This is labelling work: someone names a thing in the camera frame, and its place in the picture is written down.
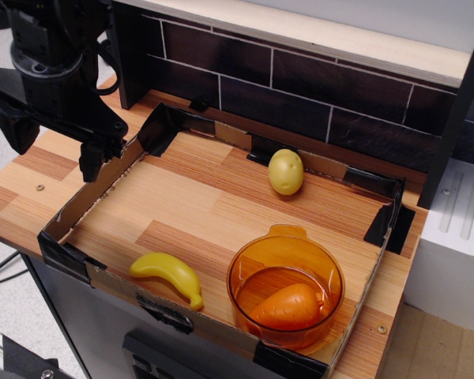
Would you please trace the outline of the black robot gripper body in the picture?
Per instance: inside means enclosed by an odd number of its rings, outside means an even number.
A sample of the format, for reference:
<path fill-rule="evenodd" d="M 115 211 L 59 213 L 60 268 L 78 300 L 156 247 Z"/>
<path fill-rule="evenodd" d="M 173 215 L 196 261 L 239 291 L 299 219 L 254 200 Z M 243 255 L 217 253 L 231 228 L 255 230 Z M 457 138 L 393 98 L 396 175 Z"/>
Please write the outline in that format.
<path fill-rule="evenodd" d="M 102 141 L 120 157 L 128 127 L 102 100 L 112 90 L 96 87 L 96 53 L 49 66 L 12 50 L 12 69 L 0 68 L 0 108 L 22 110 L 39 123 L 82 144 Z"/>

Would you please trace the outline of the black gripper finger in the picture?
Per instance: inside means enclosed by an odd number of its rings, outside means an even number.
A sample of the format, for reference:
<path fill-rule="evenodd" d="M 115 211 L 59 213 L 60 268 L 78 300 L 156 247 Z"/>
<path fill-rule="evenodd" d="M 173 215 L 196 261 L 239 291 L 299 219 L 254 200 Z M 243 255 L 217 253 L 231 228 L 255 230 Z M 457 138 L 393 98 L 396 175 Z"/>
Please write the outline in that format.
<path fill-rule="evenodd" d="M 108 162 L 107 145 L 102 141 L 87 141 L 81 145 L 79 166 L 84 182 L 95 182 L 102 166 Z"/>
<path fill-rule="evenodd" d="M 40 124 L 15 108 L 0 108 L 0 129 L 11 148 L 24 155 L 40 133 Z"/>

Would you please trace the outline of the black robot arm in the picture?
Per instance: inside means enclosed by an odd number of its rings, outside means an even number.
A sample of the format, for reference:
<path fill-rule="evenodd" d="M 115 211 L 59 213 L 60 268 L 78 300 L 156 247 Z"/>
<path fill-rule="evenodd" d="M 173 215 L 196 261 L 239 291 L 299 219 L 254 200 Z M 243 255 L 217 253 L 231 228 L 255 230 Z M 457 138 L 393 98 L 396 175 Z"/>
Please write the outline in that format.
<path fill-rule="evenodd" d="M 44 126 L 79 141 L 85 182 L 120 157 L 128 125 L 102 100 L 119 83 L 98 88 L 98 61 L 116 59 L 99 42 L 111 28 L 109 1 L 4 1 L 13 68 L 0 68 L 0 129 L 25 154 Z"/>

